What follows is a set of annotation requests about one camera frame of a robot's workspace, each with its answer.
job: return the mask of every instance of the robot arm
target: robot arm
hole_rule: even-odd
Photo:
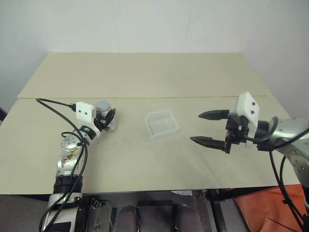
[[[115,109],[111,109],[107,101],[99,101],[95,106],[85,102],[71,106],[76,111],[79,130],[78,133],[61,134],[64,139],[57,163],[54,192],[41,219],[40,232],[86,231],[89,202],[83,199],[81,190],[87,147],[100,136],[102,130],[113,131],[116,128]]]
[[[257,144],[260,151],[281,152],[293,166],[305,193],[305,206],[309,212],[309,121],[301,118],[270,122],[258,120],[259,107],[247,92],[241,94],[229,110],[204,112],[199,117],[208,120],[227,119],[225,141],[210,137],[191,137],[194,142],[230,153],[232,144]]]

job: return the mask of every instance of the beige table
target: beige table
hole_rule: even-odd
[[[275,98],[255,97],[260,119],[288,117]],[[98,99],[62,99],[63,102]],[[231,154],[202,147],[190,136],[225,138],[225,121],[197,115],[226,109],[232,98],[110,99],[118,128],[103,134],[89,148],[83,180],[84,193],[139,190],[210,189],[276,185],[267,152],[244,144],[232,145]],[[70,109],[55,106],[73,122]],[[181,130],[174,136],[152,140],[145,116],[171,109]],[[0,194],[48,194],[53,190],[62,131],[71,127],[34,99],[19,99],[0,127]],[[282,158],[274,152],[279,165]],[[298,180],[291,165],[285,184]]]
[[[271,95],[240,53],[49,54],[19,98]]]

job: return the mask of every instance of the transparent plastic box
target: transparent plastic box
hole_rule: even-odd
[[[160,110],[147,114],[146,123],[152,139],[175,135],[180,129],[171,110]]]

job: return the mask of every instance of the floor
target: floor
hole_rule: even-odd
[[[89,221],[96,224],[94,232],[108,232],[110,228],[109,215],[127,205],[134,205],[140,211],[141,232],[170,232],[171,209],[173,204],[186,204],[199,212],[205,232],[215,232],[211,206],[201,195],[193,191],[192,196],[181,196],[170,191],[149,191],[134,193],[117,193],[97,195],[96,198],[106,200],[109,204],[97,212],[99,221]],[[0,195],[0,231],[1,232],[35,232],[47,203],[21,196]],[[246,232],[246,226],[233,200],[221,202],[222,211],[228,232]]]

